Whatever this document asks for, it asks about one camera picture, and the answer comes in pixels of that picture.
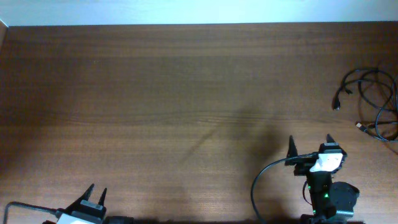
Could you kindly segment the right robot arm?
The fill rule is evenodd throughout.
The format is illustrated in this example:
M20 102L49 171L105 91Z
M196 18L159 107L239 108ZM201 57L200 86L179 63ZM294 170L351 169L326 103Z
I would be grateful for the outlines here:
M346 182L332 181L332 175L342 169L347 153L328 134L319 150L300 155L294 139L289 137L286 166L294 167L295 176L305 176L303 189L310 193L311 215L302 215L300 223L346 223L354 216L359 189Z

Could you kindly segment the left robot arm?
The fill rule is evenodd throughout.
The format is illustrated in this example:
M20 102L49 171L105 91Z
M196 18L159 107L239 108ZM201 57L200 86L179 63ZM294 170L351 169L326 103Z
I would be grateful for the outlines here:
M89 198L95 185L91 184L85 192L66 208L42 208L44 212L54 215L58 224L131 224L133 217L106 216L104 206L107 188L105 188L98 202L91 202Z

